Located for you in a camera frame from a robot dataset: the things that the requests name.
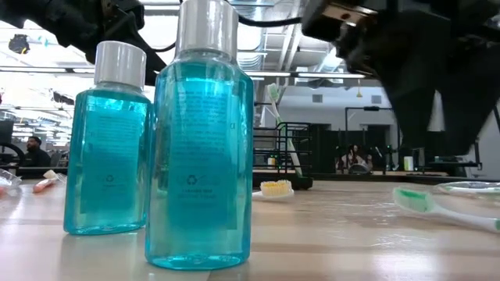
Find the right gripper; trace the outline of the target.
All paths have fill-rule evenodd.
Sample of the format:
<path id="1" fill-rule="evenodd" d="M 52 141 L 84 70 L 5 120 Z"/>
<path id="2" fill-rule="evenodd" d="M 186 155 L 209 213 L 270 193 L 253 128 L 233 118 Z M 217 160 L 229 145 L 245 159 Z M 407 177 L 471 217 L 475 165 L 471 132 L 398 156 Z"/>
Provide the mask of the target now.
<path id="1" fill-rule="evenodd" d="M 407 148 L 422 148 L 441 81 L 444 150 L 465 155 L 500 99 L 500 0 L 309 0 L 302 33 L 348 71 L 384 74 Z"/>

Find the black background workstation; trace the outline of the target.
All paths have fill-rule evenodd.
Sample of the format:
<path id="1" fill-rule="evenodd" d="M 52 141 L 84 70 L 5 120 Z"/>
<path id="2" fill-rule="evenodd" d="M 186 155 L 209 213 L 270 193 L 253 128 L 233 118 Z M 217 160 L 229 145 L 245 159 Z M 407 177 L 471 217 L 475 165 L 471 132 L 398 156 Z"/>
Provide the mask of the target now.
<path id="1" fill-rule="evenodd" d="M 478 153 L 474 155 L 473 160 L 465 155 L 452 155 L 447 150 L 425 150 L 425 167 L 433 172 L 443 172 L 448 176 L 470 177 L 468 168 L 478 168 L 482 170 L 483 163 L 478 158 Z"/>

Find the black wire basket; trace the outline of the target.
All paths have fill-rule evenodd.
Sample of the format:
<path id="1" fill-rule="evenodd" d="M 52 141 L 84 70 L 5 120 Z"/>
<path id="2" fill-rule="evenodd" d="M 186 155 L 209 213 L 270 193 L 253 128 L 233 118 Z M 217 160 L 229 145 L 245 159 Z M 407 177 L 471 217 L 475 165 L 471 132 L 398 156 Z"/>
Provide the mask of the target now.
<path id="1" fill-rule="evenodd" d="M 309 123 L 280 122 L 253 131 L 253 188 L 264 181 L 289 180 L 294 190 L 313 185 L 313 136 Z"/>

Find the black partition panel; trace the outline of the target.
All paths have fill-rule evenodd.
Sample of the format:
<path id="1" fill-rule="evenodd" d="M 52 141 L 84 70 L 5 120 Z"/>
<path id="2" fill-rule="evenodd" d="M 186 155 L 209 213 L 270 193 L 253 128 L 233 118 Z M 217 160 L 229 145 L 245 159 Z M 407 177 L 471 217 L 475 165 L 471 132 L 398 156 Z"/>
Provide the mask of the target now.
<path id="1" fill-rule="evenodd" d="M 375 170 L 384 168 L 384 160 L 379 156 L 387 151 L 390 145 L 389 125 L 366 125 L 360 129 L 348 131 L 348 141 L 345 141 L 345 131 L 333 130 L 327 124 L 312 124 L 312 170 L 315 173 L 335 173 L 339 158 L 350 147 L 358 148 L 356 154 Z"/>

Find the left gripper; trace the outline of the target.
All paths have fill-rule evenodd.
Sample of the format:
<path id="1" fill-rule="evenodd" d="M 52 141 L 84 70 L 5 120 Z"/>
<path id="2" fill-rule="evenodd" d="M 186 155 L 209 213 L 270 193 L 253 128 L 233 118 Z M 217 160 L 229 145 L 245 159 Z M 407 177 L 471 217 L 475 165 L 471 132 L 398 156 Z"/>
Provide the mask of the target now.
<path id="1" fill-rule="evenodd" d="M 132 44 L 145 52 L 145 84 L 154 85 L 164 61 L 141 37 L 145 8 L 139 0 L 47 0 L 38 25 L 63 47 L 73 46 L 94 62 L 102 41 Z"/>

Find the person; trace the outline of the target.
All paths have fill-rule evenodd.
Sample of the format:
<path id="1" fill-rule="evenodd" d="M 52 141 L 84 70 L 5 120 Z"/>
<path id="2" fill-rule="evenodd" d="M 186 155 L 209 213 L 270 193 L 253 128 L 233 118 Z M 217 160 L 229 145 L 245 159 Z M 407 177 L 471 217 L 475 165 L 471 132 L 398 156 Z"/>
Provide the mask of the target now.
<path id="1" fill-rule="evenodd" d="M 41 139 L 39 137 L 28 137 L 27 153 L 25 154 L 24 165 L 26 167 L 49 167 L 51 157 L 41 149 Z"/>
<path id="2" fill-rule="evenodd" d="M 352 144 L 348 147 L 348 152 L 337 160 L 335 168 L 338 172 L 351 175 L 371 174 L 373 170 L 372 155 L 364 153 L 358 145 Z"/>

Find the black gantry frame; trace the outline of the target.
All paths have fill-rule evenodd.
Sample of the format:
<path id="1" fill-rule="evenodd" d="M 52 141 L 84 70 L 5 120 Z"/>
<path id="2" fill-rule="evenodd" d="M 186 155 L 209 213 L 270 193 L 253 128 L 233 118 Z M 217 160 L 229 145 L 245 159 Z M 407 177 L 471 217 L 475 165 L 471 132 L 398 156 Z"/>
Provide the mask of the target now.
<path id="1" fill-rule="evenodd" d="M 379 106 L 375 106 L 375 105 L 372 105 L 372 106 L 363 106 L 363 107 L 345 107 L 345 145 L 346 145 L 346 157 L 347 157 L 347 153 L 348 153 L 348 148 L 347 146 L 349 145 L 349 142 L 348 142 L 348 132 L 349 132 L 349 129 L 348 129 L 348 121 L 349 121 L 349 117 L 348 117 L 348 111 L 349 110 L 363 110 L 365 112 L 378 112 L 378 111 L 393 111 L 392 108 L 387 108 L 387 107 L 379 107 Z M 400 126 L 399 126 L 399 123 L 398 121 L 395 121 L 395 126 L 396 126 L 396 129 L 397 129 L 397 148 L 395 150 L 387 150 L 387 154 L 386 155 L 389 155 L 389 160 L 384 160 L 384 163 L 385 163 L 385 167 L 384 167 L 384 170 L 382 172 L 382 175 L 387 175 L 387 171 L 389 171 L 389 167 L 390 165 L 389 164 L 394 164 L 393 163 L 393 158 L 392 158 L 392 154 L 395 152 L 398 157 L 399 157 L 399 149 L 401 147 L 401 142 L 402 142 L 402 138 L 401 138 L 401 130 L 400 130 Z"/>

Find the blue mouthwash bottle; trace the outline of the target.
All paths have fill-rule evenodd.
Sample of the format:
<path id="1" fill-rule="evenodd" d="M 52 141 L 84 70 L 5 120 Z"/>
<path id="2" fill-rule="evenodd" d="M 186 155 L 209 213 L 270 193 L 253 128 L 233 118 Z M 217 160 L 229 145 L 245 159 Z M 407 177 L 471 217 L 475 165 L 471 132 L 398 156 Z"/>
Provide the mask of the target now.
<path id="1" fill-rule="evenodd" d="M 222 269 L 250 254 L 254 84 L 237 62 L 238 13 L 184 0 L 176 54 L 157 76 L 145 257 Z"/>
<path id="2" fill-rule="evenodd" d="M 145 167 L 152 104 L 144 95 L 146 54 L 103 41 L 94 85 L 76 96 L 63 229 L 100 235 L 145 224 Z"/>

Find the black background monitor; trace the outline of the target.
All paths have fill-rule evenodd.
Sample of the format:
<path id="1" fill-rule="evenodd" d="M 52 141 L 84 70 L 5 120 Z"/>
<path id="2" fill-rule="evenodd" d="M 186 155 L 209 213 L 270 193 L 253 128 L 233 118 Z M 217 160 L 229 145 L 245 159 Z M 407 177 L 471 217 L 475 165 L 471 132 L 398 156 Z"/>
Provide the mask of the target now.
<path id="1" fill-rule="evenodd" d="M 12 120 L 0 120 L 0 144 L 11 143 L 13 126 L 14 122 Z"/>

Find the black ceiling device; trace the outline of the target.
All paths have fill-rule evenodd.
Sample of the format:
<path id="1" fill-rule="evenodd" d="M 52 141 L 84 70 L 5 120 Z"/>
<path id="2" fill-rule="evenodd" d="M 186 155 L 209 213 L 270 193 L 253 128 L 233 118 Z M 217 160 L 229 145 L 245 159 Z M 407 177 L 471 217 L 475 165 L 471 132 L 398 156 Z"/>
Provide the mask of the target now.
<path id="1" fill-rule="evenodd" d="M 30 45 L 26 34 L 15 34 L 9 40 L 9 50 L 20 55 L 25 55 L 30 51 Z"/>

